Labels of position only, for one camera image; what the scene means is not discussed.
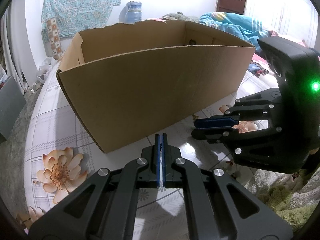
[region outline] blue water jug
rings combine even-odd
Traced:
[[[141,21],[141,2],[128,2],[127,13],[124,17],[124,23],[135,23]]]

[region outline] gray panel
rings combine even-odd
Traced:
[[[0,89],[0,133],[8,139],[26,100],[11,76]]]
[[[316,43],[314,49],[317,51],[320,51],[320,16],[318,16],[318,31],[317,31],[317,37],[316,37]]]

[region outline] cardboard flap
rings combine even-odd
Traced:
[[[59,70],[65,71],[75,66],[84,64],[84,58],[82,54],[81,44],[83,40],[79,33],[73,37],[68,49],[63,55]]]
[[[150,49],[90,62],[58,76],[77,116],[107,153],[236,91],[253,53],[254,48],[225,46]]]
[[[122,53],[180,46],[184,43],[185,21],[141,21],[117,23],[80,32],[85,62]]]

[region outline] blue blanket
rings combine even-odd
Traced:
[[[256,47],[256,52],[258,53],[261,52],[258,39],[269,37],[268,31],[263,29],[261,21],[236,13],[206,13],[199,20],[201,24],[222,30],[250,42]]]

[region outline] green led light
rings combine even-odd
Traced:
[[[311,84],[311,87],[314,91],[318,91],[320,89],[320,83],[319,82],[313,82]]]

